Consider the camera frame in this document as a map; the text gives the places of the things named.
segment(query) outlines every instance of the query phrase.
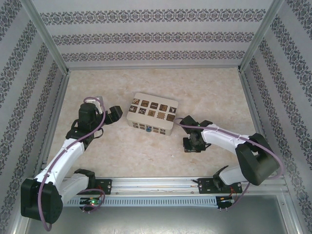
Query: white box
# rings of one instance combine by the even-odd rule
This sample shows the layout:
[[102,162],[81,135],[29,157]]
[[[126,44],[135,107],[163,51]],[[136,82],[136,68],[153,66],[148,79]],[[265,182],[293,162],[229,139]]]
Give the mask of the white box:
[[148,94],[136,93],[127,114],[130,127],[170,135],[178,102]]

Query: striped wall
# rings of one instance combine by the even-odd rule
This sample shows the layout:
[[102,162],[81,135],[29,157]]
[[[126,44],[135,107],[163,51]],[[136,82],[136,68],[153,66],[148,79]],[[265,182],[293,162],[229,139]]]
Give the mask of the striped wall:
[[0,234],[32,177],[63,74],[19,0],[0,0]]
[[304,233],[312,233],[311,5],[284,1],[245,70],[265,137],[284,159]]
[[273,0],[33,0],[69,68],[240,64]]

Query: black mounting bracket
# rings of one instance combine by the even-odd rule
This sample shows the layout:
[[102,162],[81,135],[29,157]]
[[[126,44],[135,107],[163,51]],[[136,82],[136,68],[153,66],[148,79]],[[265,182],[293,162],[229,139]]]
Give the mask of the black mounting bracket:
[[[94,188],[100,188],[105,192],[105,195],[110,195],[112,191],[112,180],[111,179],[96,179]],[[79,195],[100,195],[98,191],[91,191],[80,193]]]
[[231,188],[235,192],[241,194],[243,192],[241,183],[234,183],[231,185],[224,185],[222,190],[219,190],[215,184],[213,178],[199,178],[198,179],[198,190],[200,194],[230,194]]

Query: marble surface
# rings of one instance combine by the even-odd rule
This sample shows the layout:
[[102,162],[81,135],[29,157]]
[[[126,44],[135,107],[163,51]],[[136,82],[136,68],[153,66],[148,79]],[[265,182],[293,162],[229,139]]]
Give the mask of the marble surface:
[[202,153],[185,153],[183,129],[174,126],[171,136],[129,127],[126,116],[135,93],[141,92],[179,102],[177,117],[191,115],[233,132],[251,135],[254,125],[235,68],[73,71],[59,116],[48,162],[61,148],[82,101],[103,96],[106,109],[120,105],[122,118],[104,126],[75,162],[97,176],[212,176],[225,165],[238,164],[232,153],[211,146]]

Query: cable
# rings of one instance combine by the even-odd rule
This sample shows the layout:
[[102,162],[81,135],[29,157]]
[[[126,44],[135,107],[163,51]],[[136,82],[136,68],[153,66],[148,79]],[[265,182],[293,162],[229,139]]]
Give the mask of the cable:
[[[235,137],[235,138],[237,138],[237,139],[244,140],[244,141],[246,141],[246,142],[248,142],[248,143],[250,143],[250,144],[252,144],[252,145],[254,145],[254,146],[259,147],[260,149],[262,149],[262,150],[266,151],[267,153],[269,153],[270,155],[272,155],[272,156],[274,157],[274,159],[278,162],[279,167],[280,167],[279,173],[278,173],[277,175],[274,175],[274,176],[269,177],[268,179],[276,179],[276,178],[280,177],[282,174],[284,174],[284,165],[283,165],[282,161],[279,159],[279,157],[278,157],[276,154],[274,154],[271,150],[267,149],[266,147],[264,147],[264,146],[262,146],[262,145],[260,145],[260,144],[258,144],[258,143],[256,143],[256,142],[254,142],[254,141],[252,141],[252,140],[249,140],[249,139],[247,139],[247,138],[244,138],[244,137],[242,137],[242,136],[239,135],[239,134],[233,134],[233,133],[231,133],[231,132],[228,132],[228,131],[223,130],[223,129],[220,129],[220,128],[214,128],[214,127],[209,127],[209,126],[207,126],[207,127],[201,127],[201,126],[183,125],[183,124],[177,123],[177,120],[179,120],[179,119],[183,119],[183,118],[175,118],[175,119],[174,119],[174,123],[177,124],[177,125],[179,125],[179,126],[181,126],[181,127],[183,127],[183,128],[206,129],[206,130],[217,131],[217,132],[221,132],[221,133],[223,133],[223,134],[225,134],[225,135],[228,135],[228,136],[231,136],[231,137]],[[249,186],[250,186],[250,182],[248,182],[248,184],[247,184],[245,190],[242,192],[242,194],[239,196],[239,198],[236,199],[236,200],[234,201],[234,203],[232,204],[232,206],[230,206],[229,208],[233,207],[235,204],[237,204],[237,203],[242,199],[243,195],[247,192]]]
[[99,99],[97,99],[96,97],[86,97],[83,102],[85,103],[86,100],[88,99],[93,99],[96,100],[100,103],[100,106],[103,108],[103,119],[101,121],[101,123],[98,125],[97,128],[95,128],[92,132],[88,133],[85,136],[82,136],[81,138],[79,138],[78,140],[75,140],[73,143],[71,143],[69,146],[67,146],[58,156],[57,158],[53,161],[53,163],[51,164],[51,166],[49,167],[48,171],[46,172],[46,174],[44,175],[44,178],[40,184],[40,188],[39,188],[39,192],[38,192],[38,210],[39,210],[39,215],[40,215],[40,219],[42,221],[43,227],[46,231],[50,231],[52,228],[52,224],[49,225],[49,227],[47,226],[45,219],[44,219],[44,215],[43,215],[43,210],[42,210],[42,204],[41,204],[41,196],[42,196],[42,190],[43,190],[43,186],[47,180],[47,177],[49,176],[49,173],[51,172],[52,168],[54,167],[54,165],[56,164],[56,162],[60,159],[60,157],[62,157],[62,155],[73,145],[75,145],[77,142],[82,141],[83,139],[91,136],[92,134],[94,134],[98,129],[101,128],[101,126],[103,125],[104,121],[105,121],[105,116],[106,116],[106,111],[105,111],[105,107],[102,101],[100,101]]

